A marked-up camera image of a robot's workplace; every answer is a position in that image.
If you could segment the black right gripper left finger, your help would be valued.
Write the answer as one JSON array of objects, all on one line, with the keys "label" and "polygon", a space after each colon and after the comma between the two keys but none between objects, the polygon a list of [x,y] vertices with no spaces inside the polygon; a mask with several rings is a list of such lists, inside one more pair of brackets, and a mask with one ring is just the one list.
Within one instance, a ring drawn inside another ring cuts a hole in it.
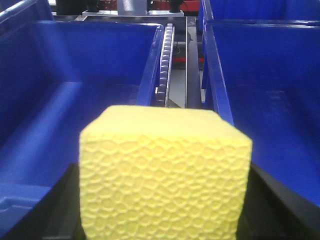
[{"label": "black right gripper left finger", "polygon": [[71,163],[51,190],[3,240],[83,240],[79,166]]}]

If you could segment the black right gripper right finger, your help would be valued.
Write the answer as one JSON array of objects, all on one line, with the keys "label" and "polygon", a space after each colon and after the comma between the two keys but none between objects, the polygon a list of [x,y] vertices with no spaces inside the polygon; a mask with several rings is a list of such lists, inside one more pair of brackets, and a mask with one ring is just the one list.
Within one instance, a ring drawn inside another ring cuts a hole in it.
[{"label": "black right gripper right finger", "polygon": [[252,163],[238,240],[318,240],[320,208]]}]

